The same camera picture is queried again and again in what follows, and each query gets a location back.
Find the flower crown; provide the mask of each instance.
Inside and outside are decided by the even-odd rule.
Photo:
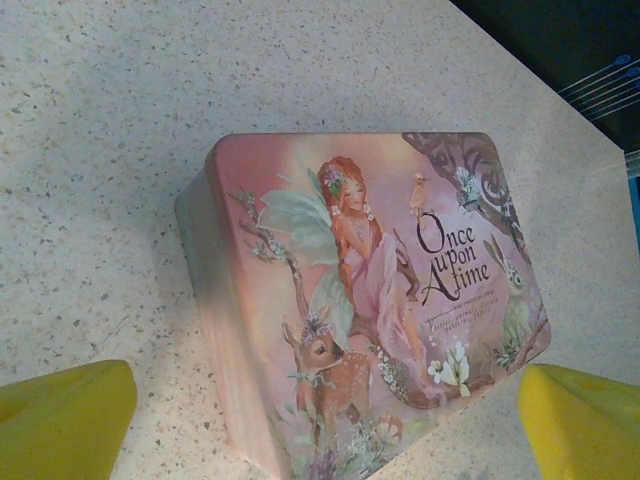
[[[331,328],[326,323],[320,322],[320,317],[317,313],[310,313],[307,316],[307,326],[302,330],[302,346],[308,347],[314,338],[323,335],[331,335]]]
[[[347,179],[345,174],[338,170],[338,167],[333,164],[328,167],[323,167],[320,170],[320,174],[324,177],[324,184],[329,188],[331,196],[333,198],[340,198],[342,182]]]

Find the bird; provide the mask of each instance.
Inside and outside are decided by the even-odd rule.
[[[486,215],[484,208],[480,204],[482,195],[480,193],[480,184],[478,183],[478,179],[464,167],[458,167],[456,169],[455,177],[460,183],[460,190],[456,195],[459,205],[458,208],[462,207],[472,215],[475,211]]]
[[[418,225],[420,229],[424,228],[422,224],[422,215],[424,213],[424,204],[427,201],[427,189],[424,186],[424,182],[429,180],[425,178],[420,172],[416,172],[413,176],[415,185],[411,191],[411,198],[409,199],[409,213],[415,215],[418,219]]]

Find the fairy wing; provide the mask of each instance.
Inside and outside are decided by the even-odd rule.
[[[337,265],[332,265],[318,282],[309,310],[319,311],[323,306],[331,305],[326,322],[331,327],[333,340],[343,350],[349,350],[349,332],[353,321],[353,305],[347,298],[344,285],[340,280]]]
[[[306,172],[315,196],[290,190],[267,193],[262,197],[266,207],[260,212],[258,225],[290,235],[291,251],[304,254],[311,265],[329,266],[316,285],[309,310],[318,312],[331,305],[325,321],[331,327],[334,341],[343,350],[348,350],[353,306],[340,280],[338,249],[320,183],[311,169],[307,168]]]
[[[260,212],[258,226],[290,235],[291,251],[305,255],[311,265],[338,262],[331,219],[318,199],[289,190],[273,190],[262,201],[266,207]]]

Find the white flower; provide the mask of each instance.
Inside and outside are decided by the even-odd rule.
[[[460,395],[468,397],[471,393],[465,382],[469,379],[469,359],[464,355],[461,342],[447,353],[447,360],[442,365],[441,380],[448,385],[460,388]]]
[[[438,360],[432,360],[429,368],[427,368],[427,373],[433,377],[433,381],[436,382],[436,384],[440,383],[441,372],[442,365],[440,364],[440,362]]]

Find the fairy's pink dress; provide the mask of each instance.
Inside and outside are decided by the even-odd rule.
[[[355,221],[354,227],[362,241],[367,234],[373,236],[373,231],[366,220]],[[352,269],[351,280],[356,312],[373,319],[382,347],[407,367],[412,383],[427,398],[439,397],[441,403],[444,403],[446,399],[443,398],[443,392],[425,384],[422,379],[427,362],[424,345],[420,343],[420,360],[416,360],[403,326],[402,319],[408,302],[403,292],[398,290],[399,273],[395,238],[384,233],[380,244],[371,252],[368,260],[362,258],[354,248],[350,248],[344,261]]]

